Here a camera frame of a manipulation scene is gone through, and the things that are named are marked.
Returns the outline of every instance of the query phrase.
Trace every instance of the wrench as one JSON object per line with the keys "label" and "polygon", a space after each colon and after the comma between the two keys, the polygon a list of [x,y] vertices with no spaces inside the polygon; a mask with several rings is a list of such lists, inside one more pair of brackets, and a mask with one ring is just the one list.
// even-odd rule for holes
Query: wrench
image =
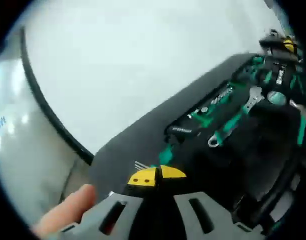
{"label": "wrench", "polygon": [[301,114],[301,122],[298,129],[298,135],[297,135],[297,145],[301,146],[304,139],[305,134],[305,127],[306,127],[306,107],[300,104],[296,104],[292,99],[289,101],[289,104],[298,109],[299,113]]}
{"label": "wrench", "polygon": [[223,141],[231,135],[241,117],[243,115],[248,115],[252,107],[264,99],[261,93],[262,88],[258,86],[253,86],[249,89],[249,99],[242,107],[241,111],[231,118],[222,129],[215,131],[214,135],[209,138],[207,144],[210,148],[215,148],[221,145]]}

